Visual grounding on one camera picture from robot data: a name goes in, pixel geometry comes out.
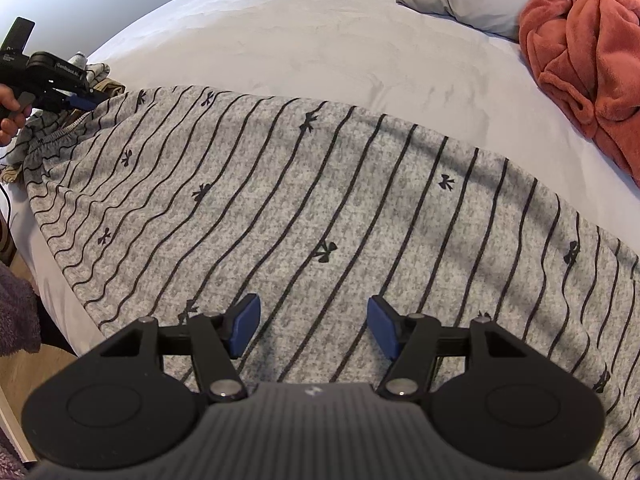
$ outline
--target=metal screw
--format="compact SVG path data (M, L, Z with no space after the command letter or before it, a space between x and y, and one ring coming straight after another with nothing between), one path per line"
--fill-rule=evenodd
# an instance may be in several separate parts
M211 383L209 390L219 397L233 397L242 391L242 384L233 379L220 379Z
M412 395L418 391L418 384L411 379L391 379L385 388L392 394L397 396Z

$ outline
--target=person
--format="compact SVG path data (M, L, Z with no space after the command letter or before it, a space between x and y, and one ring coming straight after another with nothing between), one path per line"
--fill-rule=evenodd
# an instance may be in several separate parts
M0 146L7 146L15 137L20 128L24 127L27 117L31 115L31 105L20 110L21 106L14 96L14 92L6 85L0 84L0 104L7 110L18 112L11 119L4 118L0 121Z

